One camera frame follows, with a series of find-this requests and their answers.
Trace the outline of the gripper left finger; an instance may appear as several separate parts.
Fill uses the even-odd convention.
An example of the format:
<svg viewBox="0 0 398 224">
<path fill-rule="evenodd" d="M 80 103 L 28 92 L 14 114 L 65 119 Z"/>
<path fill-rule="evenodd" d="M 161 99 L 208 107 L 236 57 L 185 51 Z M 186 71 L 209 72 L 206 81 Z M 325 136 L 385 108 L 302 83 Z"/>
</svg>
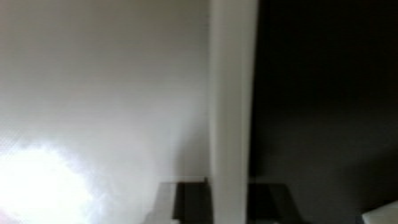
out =
<svg viewBox="0 0 398 224">
<path fill-rule="evenodd" d="M 160 184 L 154 224 L 211 224 L 211 190 L 206 182 Z"/>
</svg>

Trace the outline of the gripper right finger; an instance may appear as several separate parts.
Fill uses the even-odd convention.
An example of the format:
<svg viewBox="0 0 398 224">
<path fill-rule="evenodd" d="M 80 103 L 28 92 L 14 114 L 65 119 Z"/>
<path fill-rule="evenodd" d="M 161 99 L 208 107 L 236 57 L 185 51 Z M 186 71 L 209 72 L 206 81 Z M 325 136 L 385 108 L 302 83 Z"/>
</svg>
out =
<svg viewBox="0 0 398 224">
<path fill-rule="evenodd" d="M 307 224 L 284 184 L 250 183 L 247 199 L 247 224 Z"/>
</svg>

